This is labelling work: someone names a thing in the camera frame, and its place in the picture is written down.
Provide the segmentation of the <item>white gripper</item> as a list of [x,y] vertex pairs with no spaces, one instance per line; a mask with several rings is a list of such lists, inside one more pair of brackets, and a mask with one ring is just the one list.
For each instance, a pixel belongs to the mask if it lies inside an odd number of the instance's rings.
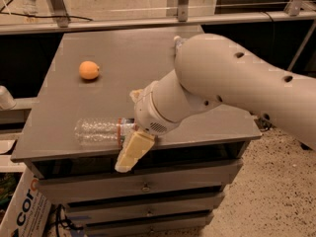
[[139,130],[132,130],[126,137],[118,155],[115,170],[119,173],[130,171],[155,144],[155,136],[160,136],[177,128],[178,122],[165,119],[155,107],[153,93],[157,81],[144,89],[129,93],[134,102],[134,119]]

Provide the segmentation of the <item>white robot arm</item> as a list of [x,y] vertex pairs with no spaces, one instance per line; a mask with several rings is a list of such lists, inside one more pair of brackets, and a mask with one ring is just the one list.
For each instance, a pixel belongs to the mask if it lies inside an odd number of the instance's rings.
[[316,149],[316,79],[277,68],[231,39],[201,34],[174,38],[174,69],[130,93],[137,130],[115,169],[130,171],[157,136],[221,104],[246,110]]

